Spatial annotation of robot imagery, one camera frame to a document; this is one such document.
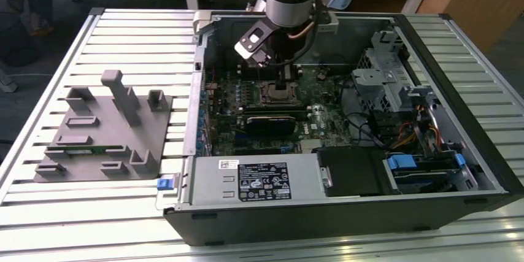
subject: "blue latch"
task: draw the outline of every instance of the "blue latch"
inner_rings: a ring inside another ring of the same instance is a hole
[[[465,159],[461,153],[455,154],[455,159],[457,160],[459,166],[464,167],[465,166]]]
[[[392,155],[387,159],[387,163],[389,165],[389,169],[399,169],[399,168],[416,168],[417,164],[412,155]]]
[[[175,189],[175,179],[160,178],[156,184],[157,190],[173,190]]]

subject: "floor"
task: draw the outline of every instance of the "floor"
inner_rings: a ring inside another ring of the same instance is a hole
[[[243,9],[247,0],[200,0],[204,9]],[[184,9],[185,0],[55,0],[56,31],[36,39],[41,57],[31,65],[21,68],[1,66],[19,85],[15,93],[0,92],[0,141],[13,141],[33,110],[51,75],[61,62],[64,54],[75,39],[91,7]],[[0,11],[5,11],[5,0],[0,0]],[[524,18],[519,18],[511,29],[500,38],[496,46],[487,54],[505,79],[524,96]],[[0,160],[7,155],[9,146],[0,143]]]

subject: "warning label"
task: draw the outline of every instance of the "warning label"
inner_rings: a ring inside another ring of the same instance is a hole
[[[287,163],[239,164],[239,199],[243,202],[291,198]]]

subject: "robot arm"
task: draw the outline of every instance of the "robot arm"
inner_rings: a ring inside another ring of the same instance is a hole
[[[351,0],[324,2],[335,8],[344,8]],[[265,0],[267,17],[257,21],[235,45],[240,56],[259,66],[288,66],[311,48],[305,45],[305,35],[317,32],[320,0],[313,10],[315,0]]]

